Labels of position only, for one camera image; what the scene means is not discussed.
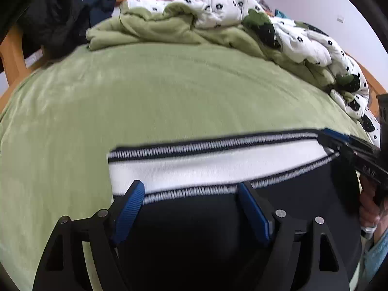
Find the white comforter with black flowers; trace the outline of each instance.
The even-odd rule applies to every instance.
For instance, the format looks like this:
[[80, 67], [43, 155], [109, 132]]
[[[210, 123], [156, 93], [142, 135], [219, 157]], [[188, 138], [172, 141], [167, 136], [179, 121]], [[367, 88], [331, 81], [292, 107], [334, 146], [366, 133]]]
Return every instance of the white comforter with black flowers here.
[[[255, 0], [127, 0], [128, 8], [142, 7], [152, 13], [163, 13], [166, 6], [173, 2], [185, 4], [192, 10], [196, 15], [193, 26], [197, 29], [218, 29], [242, 24], [250, 10], [265, 14]], [[258, 38], [266, 46], [279, 50], [297, 64], [308, 61], [314, 66], [326, 68], [335, 79], [330, 89], [331, 98], [351, 118], [359, 119], [361, 123], [373, 117], [371, 113], [365, 114], [369, 88], [359, 65], [333, 38], [318, 29], [310, 29], [308, 25], [300, 27], [290, 19], [266, 14], [265, 17], [264, 24], [267, 26], [261, 26]], [[267, 29], [268, 25], [268, 32], [263, 32], [263, 27]], [[370, 132], [369, 136], [374, 144], [380, 145], [377, 130]]]

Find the hand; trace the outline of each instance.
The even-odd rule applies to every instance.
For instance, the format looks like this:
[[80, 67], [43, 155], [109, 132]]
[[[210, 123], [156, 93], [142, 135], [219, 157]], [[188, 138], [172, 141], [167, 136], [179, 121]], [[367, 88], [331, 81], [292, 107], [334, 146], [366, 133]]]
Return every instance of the hand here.
[[380, 211], [380, 208], [373, 201], [376, 193], [376, 184], [364, 175], [360, 176], [360, 183], [362, 186], [360, 194], [360, 223], [363, 226], [370, 227], [377, 225], [373, 236], [374, 242], [377, 243], [388, 228], [388, 198], [384, 200], [384, 211]]

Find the white fabric strip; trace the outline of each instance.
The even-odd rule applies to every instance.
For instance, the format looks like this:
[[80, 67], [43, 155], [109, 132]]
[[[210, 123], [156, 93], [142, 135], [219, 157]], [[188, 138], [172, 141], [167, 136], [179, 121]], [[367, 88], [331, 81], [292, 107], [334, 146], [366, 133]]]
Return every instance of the white fabric strip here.
[[113, 195], [123, 195], [134, 180], [145, 193], [237, 183], [274, 175], [327, 156], [316, 140], [237, 148], [181, 157], [109, 163]]

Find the light blue sleeve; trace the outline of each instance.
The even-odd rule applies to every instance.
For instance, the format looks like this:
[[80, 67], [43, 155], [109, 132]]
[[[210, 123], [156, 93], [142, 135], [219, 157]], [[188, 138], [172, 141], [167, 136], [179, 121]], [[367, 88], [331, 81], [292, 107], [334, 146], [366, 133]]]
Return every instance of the light blue sleeve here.
[[388, 253], [388, 229], [379, 241], [370, 249], [365, 250], [363, 255], [364, 270], [358, 282], [358, 289], [362, 291], [372, 280]]

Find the blue rubber pad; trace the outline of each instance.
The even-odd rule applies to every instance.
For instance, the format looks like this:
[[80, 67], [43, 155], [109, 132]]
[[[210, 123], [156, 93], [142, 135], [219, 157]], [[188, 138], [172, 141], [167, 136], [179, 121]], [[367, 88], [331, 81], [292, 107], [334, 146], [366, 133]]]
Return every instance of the blue rubber pad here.
[[239, 185], [238, 198], [257, 241], [267, 245], [271, 240], [269, 222], [243, 183]]
[[128, 237], [129, 231], [131, 230], [140, 207], [143, 204], [144, 184], [142, 182], [138, 182], [135, 187], [136, 189], [133, 191], [119, 217], [116, 219], [116, 233], [112, 237], [116, 244], [125, 241]]
[[322, 130], [325, 134], [333, 137], [333, 138], [336, 138], [338, 140], [343, 140], [343, 141], [346, 141], [346, 142], [350, 142], [350, 139], [347, 135], [343, 135], [342, 133], [339, 133], [337, 131], [334, 131], [334, 130], [331, 130], [329, 128], [325, 128]]

